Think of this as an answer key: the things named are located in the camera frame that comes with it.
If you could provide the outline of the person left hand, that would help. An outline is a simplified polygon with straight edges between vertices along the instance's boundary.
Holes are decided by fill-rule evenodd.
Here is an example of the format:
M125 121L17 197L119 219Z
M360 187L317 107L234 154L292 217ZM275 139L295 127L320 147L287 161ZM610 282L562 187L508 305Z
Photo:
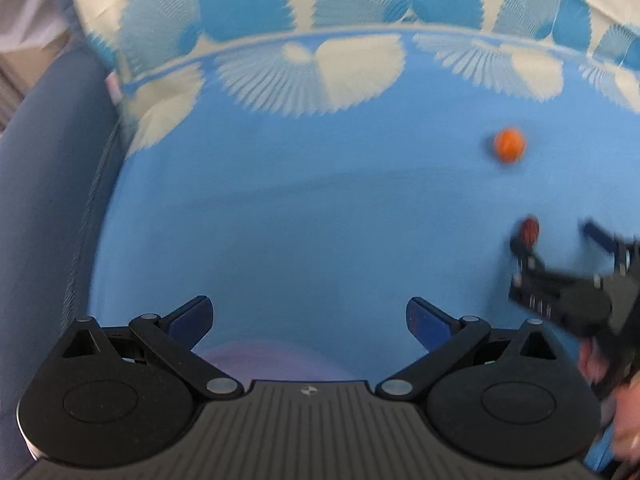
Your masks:
M616 363L609 360L593 339L579 346L578 370L593 387L603 386ZM605 395L605 420L611 424L613 456L631 465L639 463L639 372L628 373Z

